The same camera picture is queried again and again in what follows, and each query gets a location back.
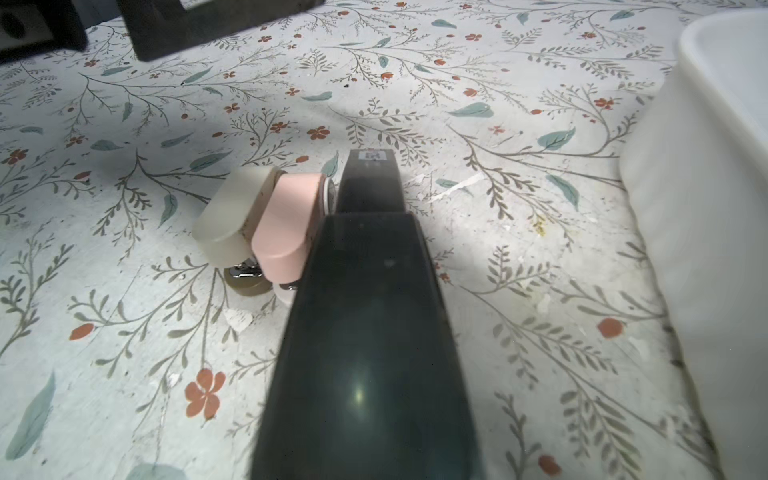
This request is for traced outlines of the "pink mini stapler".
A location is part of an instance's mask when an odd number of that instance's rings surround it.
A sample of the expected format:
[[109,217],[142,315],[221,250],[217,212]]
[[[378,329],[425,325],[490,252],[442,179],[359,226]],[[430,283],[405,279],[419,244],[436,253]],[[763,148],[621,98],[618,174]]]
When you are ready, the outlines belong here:
[[283,174],[251,240],[276,297],[290,307],[320,223],[331,213],[335,187],[323,173]]

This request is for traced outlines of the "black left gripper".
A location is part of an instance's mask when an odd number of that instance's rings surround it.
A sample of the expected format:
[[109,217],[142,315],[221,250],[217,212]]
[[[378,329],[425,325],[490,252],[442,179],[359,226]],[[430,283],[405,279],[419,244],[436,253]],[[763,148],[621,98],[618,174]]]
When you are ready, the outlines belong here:
[[[148,62],[321,6],[317,0],[117,3],[140,61]],[[1,62],[65,49],[83,51],[87,34],[72,1],[1,0]]]

